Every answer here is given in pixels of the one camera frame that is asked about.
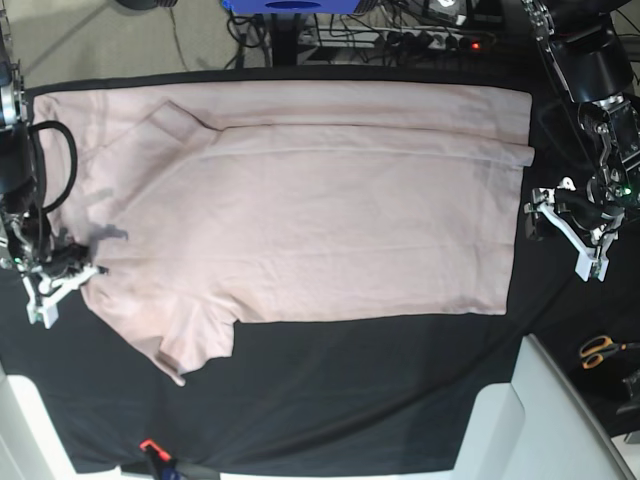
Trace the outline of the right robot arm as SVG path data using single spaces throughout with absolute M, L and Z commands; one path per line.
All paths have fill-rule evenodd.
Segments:
M 52 233 L 48 215 L 68 199 L 78 173 L 78 151 L 69 128 L 59 121 L 29 119 L 20 63 L 14 59 L 6 7 L 1 7 L 1 268 L 15 272 L 28 296 L 31 324 L 51 328 L 58 304 L 105 270 L 93 264 L 90 249 L 63 242 Z M 38 157 L 38 134 L 59 132 L 69 149 L 70 171 L 59 196 L 46 205 L 46 169 Z

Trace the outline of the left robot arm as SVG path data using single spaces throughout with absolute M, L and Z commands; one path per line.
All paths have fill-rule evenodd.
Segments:
M 591 176 L 535 187 L 524 206 L 526 232 L 556 228 L 577 252 L 575 273 L 604 280 L 608 251 L 639 218 L 639 111 L 627 96 L 634 71 L 612 19 L 619 1 L 525 1 L 543 65 L 579 141 L 590 139 Z

